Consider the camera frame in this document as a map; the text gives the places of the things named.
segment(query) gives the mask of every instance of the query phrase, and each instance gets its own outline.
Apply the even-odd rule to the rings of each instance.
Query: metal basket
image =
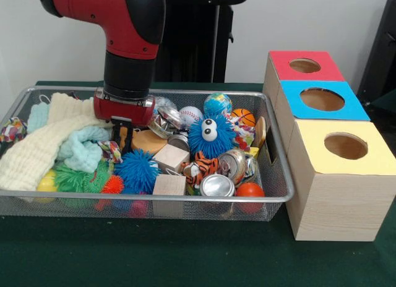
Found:
[[[80,99],[86,99],[93,96],[94,88],[53,86],[28,88],[19,95],[1,125],[14,116],[27,121],[31,107],[40,102],[40,95],[51,98],[55,92],[70,91],[74,91]],[[151,90],[150,93],[171,99],[178,108],[188,105],[202,108],[204,100],[212,92]],[[260,171],[256,179],[256,183],[264,188],[266,197],[0,191],[0,215],[270,221],[282,203],[291,199],[294,194],[293,181],[272,106],[262,93],[225,93],[231,97],[235,108],[246,108],[255,117],[263,116],[267,122],[267,140],[259,153]],[[2,145],[0,156],[7,148],[6,144]],[[54,200],[49,203],[40,202],[48,197]],[[104,202],[107,206],[103,210],[98,210],[98,202]]]

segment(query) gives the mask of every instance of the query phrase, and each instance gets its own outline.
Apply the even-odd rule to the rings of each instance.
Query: red box top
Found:
[[[270,51],[279,80],[345,81],[325,51]]]

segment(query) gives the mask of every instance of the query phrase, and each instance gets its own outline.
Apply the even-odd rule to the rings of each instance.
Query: light blue cloth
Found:
[[[64,160],[66,166],[75,171],[95,172],[102,157],[102,149],[97,143],[109,140],[110,133],[97,126],[87,126],[74,131],[59,149],[57,160]]]
[[[29,119],[27,121],[28,134],[31,134],[33,131],[42,128],[47,124],[49,110],[50,110],[50,105],[44,102],[32,106],[32,109],[30,110]]]

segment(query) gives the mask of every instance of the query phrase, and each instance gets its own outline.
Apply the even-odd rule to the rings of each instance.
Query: stuffed tiger toy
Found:
[[[218,159],[206,159],[204,153],[200,151],[196,153],[194,162],[184,162],[181,167],[187,183],[196,188],[205,177],[217,172]]]

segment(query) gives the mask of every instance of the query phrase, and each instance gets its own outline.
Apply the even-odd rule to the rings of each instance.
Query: wooden box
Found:
[[[270,51],[263,92],[276,107],[280,82],[286,80],[345,81],[325,51]]]
[[[186,177],[160,174],[155,181],[153,195],[184,195]],[[184,202],[153,200],[153,214],[166,218],[182,218]]]
[[[296,118],[370,121],[347,82],[281,81],[275,115],[286,153]]]
[[[288,160],[296,240],[375,240],[396,194],[396,159],[373,123],[296,120]]]
[[[181,172],[181,164],[190,160],[190,153],[178,147],[166,144],[153,158],[163,173],[170,169],[177,173]]]

